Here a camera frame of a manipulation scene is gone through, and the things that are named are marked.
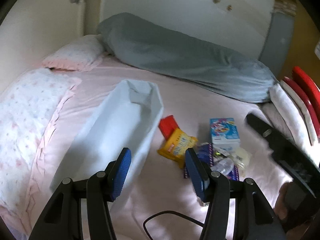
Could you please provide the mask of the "blue Japanese biscuit bag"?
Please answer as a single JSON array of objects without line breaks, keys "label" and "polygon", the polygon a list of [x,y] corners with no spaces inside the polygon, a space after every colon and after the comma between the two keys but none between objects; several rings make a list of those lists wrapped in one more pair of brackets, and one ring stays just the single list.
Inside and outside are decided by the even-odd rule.
[{"label": "blue Japanese biscuit bag", "polygon": [[239,170],[232,158],[232,151],[211,142],[205,142],[193,147],[199,160],[207,164],[212,171],[218,171],[228,179],[239,181]]}]

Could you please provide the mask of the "yellow snack packet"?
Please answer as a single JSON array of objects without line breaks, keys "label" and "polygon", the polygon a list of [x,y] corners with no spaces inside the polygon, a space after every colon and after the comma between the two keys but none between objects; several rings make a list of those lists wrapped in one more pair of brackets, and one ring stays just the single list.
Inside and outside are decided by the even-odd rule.
[{"label": "yellow snack packet", "polygon": [[177,128],[170,138],[164,143],[157,153],[167,159],[175,161],[179,168],[185,165],[185,152],[188,148],[194,147],[198,142],[196,137],[191,137]]}]

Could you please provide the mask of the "blue cartoon tissue box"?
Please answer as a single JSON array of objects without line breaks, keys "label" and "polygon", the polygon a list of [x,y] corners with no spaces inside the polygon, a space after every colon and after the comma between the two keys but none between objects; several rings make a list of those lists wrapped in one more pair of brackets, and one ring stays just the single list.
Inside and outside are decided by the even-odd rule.
[{"label": "blue cartoon tissue box", "polygon": [[240,146],[240,137],[234,118],[210,119],[210,135],[214,147],[232,152]]}]

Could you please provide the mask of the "red packet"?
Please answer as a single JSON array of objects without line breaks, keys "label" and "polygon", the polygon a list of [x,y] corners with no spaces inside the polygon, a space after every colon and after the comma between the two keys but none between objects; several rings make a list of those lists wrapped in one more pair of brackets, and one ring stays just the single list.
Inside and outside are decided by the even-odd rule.
[{"label": "red packet", "polygon": [[175,129],[179,128],[173,115],[162,118],[158,127],[165,140],[168,140]]}]

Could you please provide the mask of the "pink bed sheet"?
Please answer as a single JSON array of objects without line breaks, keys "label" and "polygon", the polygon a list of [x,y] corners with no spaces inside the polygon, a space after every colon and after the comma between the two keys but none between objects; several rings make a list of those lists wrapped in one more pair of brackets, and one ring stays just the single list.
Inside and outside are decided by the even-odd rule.
[{"label": "pink bed sheet", "polygon": [[[210,92],[164,75],[128,66],[108,56],[88,72],[69,72],[81,79],[75,95],[64,104],[55,131],[43,150],[44,180],[35,194],[31,223],[35,224],[45,203],[65,177],[84,179],[104,168],[124,147],[132,152],[130,171],[120,197],[110,205],[112,221],[120,239],[146,239],[142,222],[158,211],[172,209],[204,219],[206,208],[184,176],[185,137],[197,138],[196,148],[211,142],[210,120],[233,118],[240,147],[251,159],[240,171],[253,178],[271,205],[279,189],[290,180],[269,157],[267,144],[245,124],[249,112],[262,115],[259,107]],[[151,108],[120,95],[94,117],[118,83],[143,80],[159,88],[164,116],[178,127],[165,138],[151,120]]]}]

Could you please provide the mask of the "white folded blanket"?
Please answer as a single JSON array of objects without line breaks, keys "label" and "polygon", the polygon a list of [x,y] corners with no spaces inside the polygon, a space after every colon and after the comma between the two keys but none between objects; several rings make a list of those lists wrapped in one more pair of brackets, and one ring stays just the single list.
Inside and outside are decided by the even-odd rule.
[{"label": "white folded blanket", "polygon": [[285,82],[269,88],[270,103],[262,110],[271,124],[305,152],[318,144],[311,114],[298,94]]}]

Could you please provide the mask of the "red and white folded chairs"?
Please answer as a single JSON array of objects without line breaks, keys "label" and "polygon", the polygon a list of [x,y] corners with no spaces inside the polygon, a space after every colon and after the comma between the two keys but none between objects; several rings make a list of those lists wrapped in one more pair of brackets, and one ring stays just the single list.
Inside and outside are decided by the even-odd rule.
[{"label": "red and white folded chairs", "polygon": [[319,88],[299,66],[292,69],[292,77],[283,77],[281,86],[302,114],[310,144],[319,142]]}]

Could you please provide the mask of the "near floral pink pillow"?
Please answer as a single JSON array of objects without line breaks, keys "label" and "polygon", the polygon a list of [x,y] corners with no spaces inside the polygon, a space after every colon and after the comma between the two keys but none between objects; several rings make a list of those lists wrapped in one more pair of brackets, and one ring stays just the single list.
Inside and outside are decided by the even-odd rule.
[{"label": "near floral pink pillow", "polygon": [[40,68],[20,76],[1,96],[1,217],[22,233],[31,233],[34,195],[45,173],[42,151],[80,83]]}]

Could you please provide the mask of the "floral pink pillow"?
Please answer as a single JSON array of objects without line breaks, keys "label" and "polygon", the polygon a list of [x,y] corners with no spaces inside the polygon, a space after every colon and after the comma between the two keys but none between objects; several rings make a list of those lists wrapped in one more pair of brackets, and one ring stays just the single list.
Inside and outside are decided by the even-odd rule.
[{"label": "floral pink pillow", "polygon": [[103,61],[105,48],[100,35],[86,35],[61,47],[42,61],[50,69],[87,72]]},{"label": "floral pink pillow", "polygon": [[1,217],[22,233],[31,233],[34,195],[45,173],[42,151],[80,83],[40,68],[20,76],[1,96]]}]

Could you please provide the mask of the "far floral pink pillow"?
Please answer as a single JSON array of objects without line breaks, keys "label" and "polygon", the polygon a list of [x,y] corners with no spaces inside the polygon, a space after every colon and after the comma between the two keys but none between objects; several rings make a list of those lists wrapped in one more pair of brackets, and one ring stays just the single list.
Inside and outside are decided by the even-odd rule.
[{"label": "far floral pink pillow", "polygon": [[42,61],[50,69],[87,72],[103,61],[105,48],[100,35],[86,35],[61,47]]}]

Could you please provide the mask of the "grey-blue long bolster pillow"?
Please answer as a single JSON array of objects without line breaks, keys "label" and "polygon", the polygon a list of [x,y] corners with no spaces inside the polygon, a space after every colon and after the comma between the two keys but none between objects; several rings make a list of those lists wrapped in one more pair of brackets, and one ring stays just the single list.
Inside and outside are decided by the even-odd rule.
[{"label": "grey-blue long bolster pillow", "polygon": [[271,70],[256,59],[127,12],[103,20],[98,33],[106,51],[125,64],[236,100],[268,102],[269,88],[277,83]]}]

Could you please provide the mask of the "cream bed headboard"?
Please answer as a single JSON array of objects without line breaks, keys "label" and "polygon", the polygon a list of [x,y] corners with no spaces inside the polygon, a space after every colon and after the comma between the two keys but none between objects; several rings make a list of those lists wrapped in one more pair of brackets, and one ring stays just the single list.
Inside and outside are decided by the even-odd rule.
[{"label": "cream bed headboard", "polygon": [[1,91],[84,34],[85,0],[17,0],[1,23]]}]

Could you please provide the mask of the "white wardrobe door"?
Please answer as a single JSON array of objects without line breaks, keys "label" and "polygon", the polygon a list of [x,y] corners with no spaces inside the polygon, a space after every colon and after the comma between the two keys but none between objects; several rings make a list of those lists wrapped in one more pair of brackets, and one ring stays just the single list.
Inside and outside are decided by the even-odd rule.
[{"label": "white wardrobe door", "polygon": [[274,0],[102,0],[100,19],[129,12],[168,29],[258,58]]}]

